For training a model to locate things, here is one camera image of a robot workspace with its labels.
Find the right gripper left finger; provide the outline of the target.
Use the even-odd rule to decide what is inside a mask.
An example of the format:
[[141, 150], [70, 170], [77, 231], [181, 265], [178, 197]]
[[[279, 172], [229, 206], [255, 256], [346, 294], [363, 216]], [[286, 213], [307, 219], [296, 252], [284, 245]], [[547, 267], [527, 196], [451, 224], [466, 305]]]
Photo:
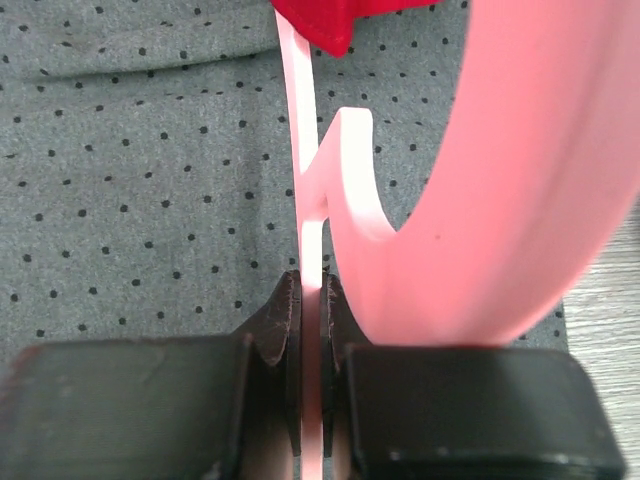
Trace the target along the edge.
[[233, 332], [251, 335], [263, 361], [283, 388], [286, 425], [294, 457], [301, 455], [302, 292], [298, 270], [285, 271], [270, 297]]

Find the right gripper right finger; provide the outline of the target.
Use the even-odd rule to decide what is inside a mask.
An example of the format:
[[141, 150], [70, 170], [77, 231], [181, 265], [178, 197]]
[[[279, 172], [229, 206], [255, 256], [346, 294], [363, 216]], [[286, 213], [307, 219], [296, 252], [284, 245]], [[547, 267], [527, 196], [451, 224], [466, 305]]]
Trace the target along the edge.
[[348, 344], [371, 345], [355, 320], [342, 283], [335, 274], [323, 272], [320, 298], [321, 381], [323, 453], [332, 456], [337, 381]]

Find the grey dotted garment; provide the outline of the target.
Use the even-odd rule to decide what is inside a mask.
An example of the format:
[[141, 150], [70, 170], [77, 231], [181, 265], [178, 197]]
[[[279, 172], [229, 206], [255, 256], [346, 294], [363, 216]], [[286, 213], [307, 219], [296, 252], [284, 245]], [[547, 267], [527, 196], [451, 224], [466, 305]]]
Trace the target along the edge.
[[1, 364], [228, 332], [298, 265], [266, 1], [1, 5]]

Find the pink hanger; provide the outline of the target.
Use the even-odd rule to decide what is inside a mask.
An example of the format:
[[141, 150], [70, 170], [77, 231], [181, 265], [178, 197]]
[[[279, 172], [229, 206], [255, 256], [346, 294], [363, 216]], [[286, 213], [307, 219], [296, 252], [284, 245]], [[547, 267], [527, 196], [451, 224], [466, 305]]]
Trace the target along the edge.
[[474, 2], [436, 164], [400, 229], [376, 188], [371, 112], [342, 108], [320, 135], [314, 45], [276, 21], [302, 287], [301, 475], [319, 479], [323, 228], [375, 342], [498, 345], [528, 330], [638, 194], [639, 5]]

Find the dark red skirt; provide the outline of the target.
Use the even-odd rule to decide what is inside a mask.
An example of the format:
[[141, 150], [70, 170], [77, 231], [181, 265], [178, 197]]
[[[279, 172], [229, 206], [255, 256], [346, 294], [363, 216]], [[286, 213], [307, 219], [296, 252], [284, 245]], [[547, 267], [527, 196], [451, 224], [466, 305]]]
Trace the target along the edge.
[[357, 19], [412, 8], [435, 0], [272, 0], [271, 5], [310, 44], [334, 57], [347, 53]]

